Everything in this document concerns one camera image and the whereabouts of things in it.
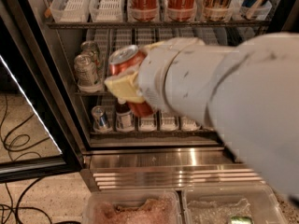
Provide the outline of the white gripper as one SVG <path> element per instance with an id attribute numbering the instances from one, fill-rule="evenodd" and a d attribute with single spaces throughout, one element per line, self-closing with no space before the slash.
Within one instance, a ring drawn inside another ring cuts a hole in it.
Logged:
<path id="1" fill-rule="evenodd" d="M 127 102 L 142 104 L 146 100 L 154 109 L 172 111 L 165 97 L 166 75 L 174 59 L 191 45 L 204 45 L 204 41 L 196 37 L 177 37 L 144 45 L 141 50 L 148 55 L 139 71 L 108 77 L 105 85 L 115 97 Z"/>

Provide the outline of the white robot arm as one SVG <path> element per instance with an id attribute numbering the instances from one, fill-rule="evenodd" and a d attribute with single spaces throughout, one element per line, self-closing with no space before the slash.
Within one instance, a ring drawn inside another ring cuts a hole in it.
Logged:
<path id="1" fill-rule="evenodd" d="M 213 128 L 240 160 L 299 202 L 298 33 L 236 47 L 179 37 L 142 51 L 142 63 L 106 79 L 114 96 Z"/>

